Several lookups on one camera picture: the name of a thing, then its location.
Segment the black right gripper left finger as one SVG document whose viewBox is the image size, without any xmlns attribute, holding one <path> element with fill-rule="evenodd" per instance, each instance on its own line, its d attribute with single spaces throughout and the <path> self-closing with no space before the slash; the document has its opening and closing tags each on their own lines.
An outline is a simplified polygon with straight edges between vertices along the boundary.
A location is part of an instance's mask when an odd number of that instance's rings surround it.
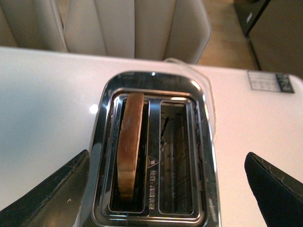
<svg viewBox="0 0 303 227">
<path fill-rule="evenodd" d="M 89 173 L 83 150 L 34 189 L 0 212 L 2 227 L 72 227 Z"/>
</svg>

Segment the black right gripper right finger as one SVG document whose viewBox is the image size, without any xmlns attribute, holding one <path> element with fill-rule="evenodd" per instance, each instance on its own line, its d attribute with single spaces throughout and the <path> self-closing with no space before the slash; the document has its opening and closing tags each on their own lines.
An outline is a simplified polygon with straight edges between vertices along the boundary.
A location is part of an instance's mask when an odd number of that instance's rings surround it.
<svg viewBox="0 0 303 227">
<path fill-rule="evenodd" d="M 268 227 L 303 225 L 303 184 L 250 152 L 244 163 L 250 189 Z"/>
</svg>

